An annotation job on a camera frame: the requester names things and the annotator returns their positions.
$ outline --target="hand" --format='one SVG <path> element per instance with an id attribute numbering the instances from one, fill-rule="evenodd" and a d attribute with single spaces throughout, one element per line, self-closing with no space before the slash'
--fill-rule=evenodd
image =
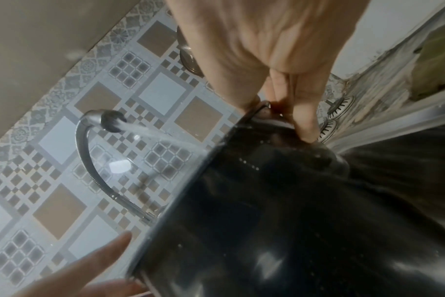
<path id="1" fill-rule="evenodd" d="M 131 237 L 130 232 L 121 234 L 106 246 L 34 282 L 13 297 L 128 297 L 148 291 L 125 279 L 87 285 L 120 258 Z"/>
<path id="2" fill-rule="evenodd" d="M 369 0 L 167 2 L 218 94 L 246 112 L 273 69 L 298 135 L 317 139 L 316 110 L 330 70 Z"/>

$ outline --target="shiny black surface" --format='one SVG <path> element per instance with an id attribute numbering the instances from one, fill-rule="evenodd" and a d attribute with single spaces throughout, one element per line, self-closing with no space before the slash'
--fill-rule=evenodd
<path id="1" fill-rule="evenodd" d="M 233 129 L 129 274 L 157 296 L 445 296 L 445 228 L 289 128 Z"/>

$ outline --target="drain strainer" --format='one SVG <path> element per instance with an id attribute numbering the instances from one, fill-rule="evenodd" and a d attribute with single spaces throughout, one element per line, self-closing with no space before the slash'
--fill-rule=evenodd
<path id="1" fill-rule="evenodd" d="M 338 99 L 335 103 L 332 104 L 332 106 L 330 106 L 329 111 L 327 112 L 329 120 L 339 118 L 342 114 L 345 113 L 345 111 L 347 111 L 351 107 L 354 100 L 354 97 Z"/>
<path id="2" fill-rule="evenodd" d="M 317 138 L 317 141 L 321 143 L 327 141 L 337 128 L 337 121 L 325 121 L 320 127 L 320 136 Z"/>

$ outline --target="running water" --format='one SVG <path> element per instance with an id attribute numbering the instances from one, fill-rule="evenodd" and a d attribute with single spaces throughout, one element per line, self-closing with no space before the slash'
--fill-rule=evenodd
<path id="1" fill-rule="evenodd" d="M 136 134 L 136 135 L 139 135 L 142 137 L 147 137 L 147 138 L 151 138 L 151 139 L 168 142 L 168 143 L 176 145 L 180 148 L 186 149 L 187 151 L 190 151 L 192 153 L 197 153 L 197 154 L 201 154 L 201 155 L 206 155 L 208 153 L 207 150 L 205 150 L 197 145 L 175 139 L 168 134 L 162 133 L 160 131 L 151 130 L 148 127 L 143 126 L 143 125 L 126 123 L 126 122 L 123 122 L 120 120 L 117 120 L 116 123 L 117 123 L 116 127 L 123 131 L 131 132 L 133 134 Z"/>

